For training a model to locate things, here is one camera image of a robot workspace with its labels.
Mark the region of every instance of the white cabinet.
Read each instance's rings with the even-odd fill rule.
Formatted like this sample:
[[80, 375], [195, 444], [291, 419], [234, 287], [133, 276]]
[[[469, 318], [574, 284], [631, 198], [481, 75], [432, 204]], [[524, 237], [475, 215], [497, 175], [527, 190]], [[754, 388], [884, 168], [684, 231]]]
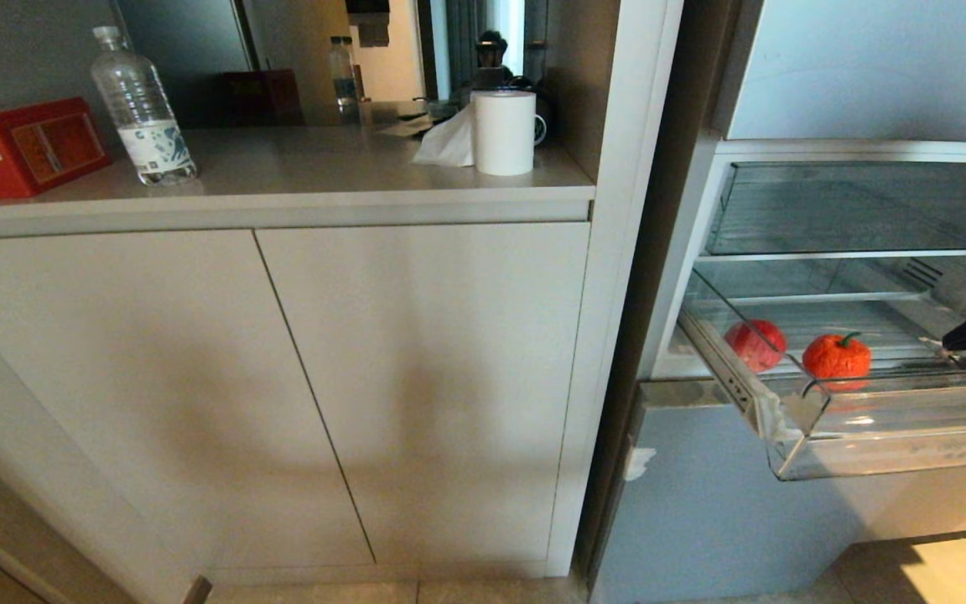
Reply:
[[744, 3], [726, 138], [966, 141], [966, 0]]
[[257, 233], [379, 565], [547, 558], [588, 230]]
[[0, 240], [0, 353], [192, 567], [373, 562], [250, 231]]

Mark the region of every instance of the baseboard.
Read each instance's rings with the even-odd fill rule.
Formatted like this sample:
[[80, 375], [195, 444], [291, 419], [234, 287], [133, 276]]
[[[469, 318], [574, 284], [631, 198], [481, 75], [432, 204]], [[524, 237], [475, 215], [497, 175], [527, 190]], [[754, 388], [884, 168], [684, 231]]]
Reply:
[[209, 569], [215, 585], [322, 584], [322, 582], [536, 580], [547, 572], [547, 561], [472, 562], [460, 565], [280, 566], [265, 569]]
[[189, 588], [189, 593], [185, 594], [181, 604], [204, 604], [207, 601], [207, 596], [210, 596], [210, 594], [211, 581], [208, 581], [206, 577], [200, 575], [196, 577], [196, 581], [192, 581], [192, 587]]

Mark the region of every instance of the refrigerator door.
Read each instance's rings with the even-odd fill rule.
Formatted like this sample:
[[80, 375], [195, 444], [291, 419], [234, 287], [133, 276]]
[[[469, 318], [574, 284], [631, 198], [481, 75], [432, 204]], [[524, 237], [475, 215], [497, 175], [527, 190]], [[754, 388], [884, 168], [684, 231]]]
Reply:
[[714, 381], [641, 386], [636, 448], [591, 601], [632, 604], [800, 589], [862, 531], [836, 481], [779, 482]]

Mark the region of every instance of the red box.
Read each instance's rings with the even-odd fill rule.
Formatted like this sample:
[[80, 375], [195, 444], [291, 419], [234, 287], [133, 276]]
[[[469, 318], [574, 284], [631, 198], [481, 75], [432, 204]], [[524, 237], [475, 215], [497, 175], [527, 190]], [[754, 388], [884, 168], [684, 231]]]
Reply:
[[110, 163], [79, 96], [0, 112], [0, 199], [38, 195]]
[[222, 74], [235, 126], [303, 126], [296, 76], [291, 69]]

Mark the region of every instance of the countertop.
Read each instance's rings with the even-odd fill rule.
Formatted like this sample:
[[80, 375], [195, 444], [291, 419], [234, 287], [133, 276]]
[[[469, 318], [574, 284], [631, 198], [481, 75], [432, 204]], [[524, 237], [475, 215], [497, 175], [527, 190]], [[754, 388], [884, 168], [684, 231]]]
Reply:
[[185, 131], [199, 179], [145, 187], [129, 161], [31, 199], [0, 201], [0, 237], [195, 228], [586, 221], [595, 185], [556, 144], [534, 170], [411, 164], [386, 125]]

